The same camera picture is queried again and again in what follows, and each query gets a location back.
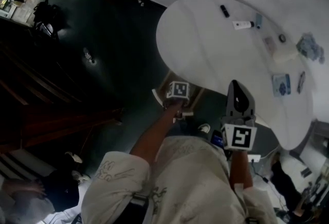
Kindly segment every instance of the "person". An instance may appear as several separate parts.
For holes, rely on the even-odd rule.
[[[229,173],[223,150],[206,139],[165,137],[180,109],[169,106],[129,154],[105,154],[83,223],[277,223],[267,192],[253,187],[246,152],[233,152]]]
[[[66,152],[62,166],[46,177],[35,181],[3,180],[2,191],[10,197],[7,201],[11,201],[11,205],[0,214],[6,223],[36,224],[49,214],[78,205],[78,181],[88,180],[88,177],[73,171],[76,162],[81,163],[81,158]]]
[[[305,202],[308,192],[305,190],[300,194],[296,190],[291,178],[282,170],[280,153],[274,155],[271,165],[271,182],[286,201],[288,214],[285,217],[288,217],[289,223],[307,223],[312,220],[314,218],[312,204]]]

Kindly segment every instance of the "dark floor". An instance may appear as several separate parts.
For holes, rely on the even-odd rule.
[[[120,101],[125,108],[121,126],[106,125],[93,131],[83,168],[90,175],[106,152],[128,152],[162,112],[151,89],[168,72],[155,40],[165,7],[142,2],[144,6],[138,0],[49,0],[61,8],[66,22],[58,33],[65,48],[60,56],[62,67],[95,101]],[[84,47],[96,65],[84,58]],[[225,102],[225,96],[206,91],[195,110],[196,119],[218,130]],[[259,126],[253,151],[266,155],[277,145],[272,131]]]

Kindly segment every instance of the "table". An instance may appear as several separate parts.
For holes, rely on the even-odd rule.
[[[280,145],[290,150],[305,137],[313,118],[312,78],[299,55],[274,61],[263,39],[269,33],[276,39],[283,31],[264,15],[260,30],[234,30],[232,21],[255,21],[256,13],[235,0],[178,0],[161,16],[156,42],[166,65],[195,85],[226,95],[232,80],[243,83],[255,99],[257,122],[270,127]],[[287,45],[294,46],[289,37]],[[303,71],[306,79],[298,94]],[[291,95],[277,98],[271,79],[283,73],[290,75]]]

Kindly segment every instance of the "tube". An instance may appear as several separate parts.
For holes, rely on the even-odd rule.
[[[255,26],[253,21],[232,21],[235,30],[238,29],[249,29]]]

